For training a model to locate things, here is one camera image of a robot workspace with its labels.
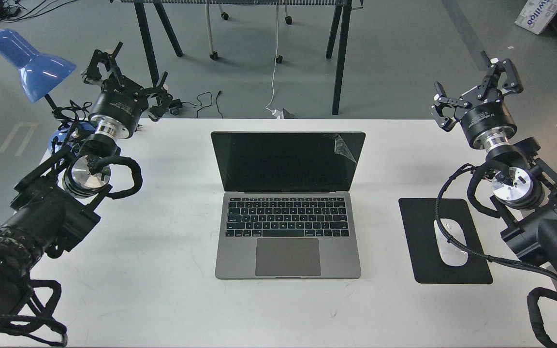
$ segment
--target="trackpad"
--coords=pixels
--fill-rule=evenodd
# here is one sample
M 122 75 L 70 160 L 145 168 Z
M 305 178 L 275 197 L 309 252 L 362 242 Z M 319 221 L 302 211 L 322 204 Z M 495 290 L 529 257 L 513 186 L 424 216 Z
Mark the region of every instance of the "trackpad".
M 256 276 L 321 276 L 317 238 L 257 238 Z

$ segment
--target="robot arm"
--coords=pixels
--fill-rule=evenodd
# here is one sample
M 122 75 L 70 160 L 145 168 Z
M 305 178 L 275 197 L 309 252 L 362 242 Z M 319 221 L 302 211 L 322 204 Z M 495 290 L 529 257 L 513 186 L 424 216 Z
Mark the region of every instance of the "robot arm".
M 121 149 L 116 141 L 132 136 L 141 113 L 149 107 L 149 98 L 159 100 L 157 106 L 149 108 L 150 118 L 157 121 L 172 96 L 163 87 L 166 73 L 161 83 L 151 88 L 143 88 L 123 76 L 115 62 L 121 46 L 119 43 L 113 53 L 96 50 L 84 73 L 84 81 L 101 87 L 86 122 L 90 126 L 82 128 L 75 118 L 63 129 L 65 134 L 58 143 L 59 150 L 15 187 L 18 195 L 11 203 L 15 214 L 0 226 L 0 333 L 24 335 L 52 346 L 66 345 L 66 326 L 53 319 L 61 294 L 60 284 L 54 280 L 33 280 L 30 271 L 44 254 L 57 258 L 79 244 L 100 221 L 94 211 L 104 198 L 124 198 L 141 189 L 141 168 L 136 161 L 119 155 Z M 99 63 L 107 69 L 106 79 L 102 79 Z M 57 119 L 70 121 L 61 114 L 64 108 L 57 108 L 50 97 L 47 101 Z M 132 188 L 110 192 L 109 165 L 129 167 Z M 62 187 L 58 186 L 60 176 Z M 76 200 L 92 196 L 87 204 Z M 45 304 L 35 293 L 40 287 L 53 292 Z M 35 317 L 18 315 L 24 306 Z M 61 340 L 51 342 L 31 335 L 44 325 L 60 334 Z
M 485 163 L 479 167 L 462 167 L 451 176 L 442 188 L 438 200 L 456 176 L 462 172 L 472 172 L 467 190 L 470 203 L 479 212 L 504 220 L 508 227 L 501 232 L 502 240 L 520 261 L 489 255 L 477 256 L 557 279 L 557 275 L 539 267 L 549 262 L 557 272 L 557 173 L 542 159 L 537 158 L 540 146 L 533 138 L 514 145 L 509 143 L 509 139 L 517 132 L 517 126 L 504 105 L 504 97 L 522 92 L 523 86 L 510 59 L 489 62 L 484 52 L 483 56 L 489 64 L 483 82 L 458 99 L 446 97 L 443 86 L 438 82 L 435 84 L 437 94 L 435 103 L 431 106 L 431 114 L 438 126 L 449 132 L 459 123 L 470 147 L 487 152 Z M 502 73 L 506 73 L 507 79 L 503 88 L 498 89 Z M 452 109 L 453 115 L 445 115 L 446 108 Z M 495 209 L 485 207 L 475 197 L 477 186 L 482 180 L 491 181 L 493 196 L 490 200 Z M 548 200 L 543 204 L 546 195 Z M 509 208 L 533 212 L 518 221 Z M 438 226 L 442 233 L 446 232 L 440 221 Z M 446 237 L 460 249 L 473 253 L 451 235 Z M 557 292 L 537 288 L 528 296 L 528 312 L 535 336 L 544 346 L 557 347 L 544 330 L 537 304 L 540 297 L 557 301 Z

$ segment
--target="white table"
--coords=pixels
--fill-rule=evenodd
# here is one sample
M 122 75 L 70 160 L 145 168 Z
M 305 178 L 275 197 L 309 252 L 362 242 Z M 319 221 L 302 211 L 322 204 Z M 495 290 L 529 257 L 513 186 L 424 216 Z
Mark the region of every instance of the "white table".
M 45 258 L 35 279 L 55 279 L 55 318 L 69 346 L 100 347 L 529 347 L 539 346 L 526 295 L 549 278 L 492 264 L 491 285 L 425 285 L 413 277 L 398 199 L 434 198 L 460 165 L 484 161 L 460 130 L 435 121 L 299 119 L 144 120 L 122 140 L 143 170 L 141 192 L 105 200 L 101 222 L 71 253 Z M 351 189 L 362 277 L 218 280 L 223 187 L 210 132 L 364 131 Z M 115 190 L 130 187 L 114 171 Z M 460 178 L 446 198 L 464 198 Z M 490 191 L 479 199 L 488 203 Z M 514 258 L 495 220 L 471 210 L 486 253 Z M 557 341 L 557 304 L 541 301 Z M 0 335 L 0 346 L 33 346 Z

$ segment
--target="floor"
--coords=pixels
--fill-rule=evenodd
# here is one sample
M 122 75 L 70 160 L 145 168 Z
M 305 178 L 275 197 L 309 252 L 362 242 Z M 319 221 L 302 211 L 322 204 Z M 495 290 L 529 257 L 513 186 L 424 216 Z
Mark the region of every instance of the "floor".
M 39 3 L 21 1 L 27 8 Z M 281 8 L 278 45 L 284 58 L 276 67 L 276 96 L 270 108 L 285 108 L 297 118 L 429 119 L 434 82 L 442 82 L 455 97 L 480 84 L 484 68 L 478 52 L 485 49 L 491 57 L 512 59 L 524 84 L 523 93 L 506 99 L 519 127 L 513 141 L 535 137 L 542 146 L 541 158 L 557 170 L 557 36 L 548 30 L 535 35 L 513 24 L 524 4 L 524 0 L 365 1 L 364 9 L 352 13 L 336 116 L 331 113 L 336 54 L 332 59 L 324 56 L 332 7 L 290 6 L 291 26 L 283 21 Z M 204 7 L 164 8 L 184 57 L 175 56 L 156 12 L 146 6 L 159 69 L 168 71 L 166 83 L 174 97 L 198 103 L 197 95 L 212 92 L 215 97 L 220 90 L 223 117 L 272 117 L 265 106 L 272 97 L 275 7 L 224 6 L 230 16 L 225 21 L 213 6 L 217 61 L 208 56 Z M 111 51 L 119 41 L 124 42 L 117 56 L 122 72 L 143 86 L 151 84 L 132 4 L 79 0 L 38 18 L 1 23 L 1 28 L 15 29 L 38 51 L 77 64 L 75 72 L 50 93 L 58 105 L 68 105 L 70 99 L 79 104 L 95 101 L 99 89 L 83 84 L 80 73 L 94 49 Z M 204 105 L 210 103 L 208 95 L 199 98 Z M 199 110 L 198 117 L 221 117 L 215 106 Z M 185 104 L 176 117 L 196 117 L 197 109 Z M 9 202 L 15 196 L 14 185 L 37 165 L 57 125 L 44 99 L 33 104 L 27 100 L 16 70 L 0 56 L 0 224 L 13 213 Z M 389 130 L 389 136 L 418 135 Z M 125 148 L 125 142 L 118 145 Z M 452 155 L 452 148 L 440 150 L 440 156 Z

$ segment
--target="laptop keyboard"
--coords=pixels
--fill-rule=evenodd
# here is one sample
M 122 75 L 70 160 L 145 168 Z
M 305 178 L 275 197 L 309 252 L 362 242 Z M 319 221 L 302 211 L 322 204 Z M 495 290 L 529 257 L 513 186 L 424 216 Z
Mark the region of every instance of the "laptop keyboard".
M 345 198 L 230 198 L 226 236 L 349 236 Z

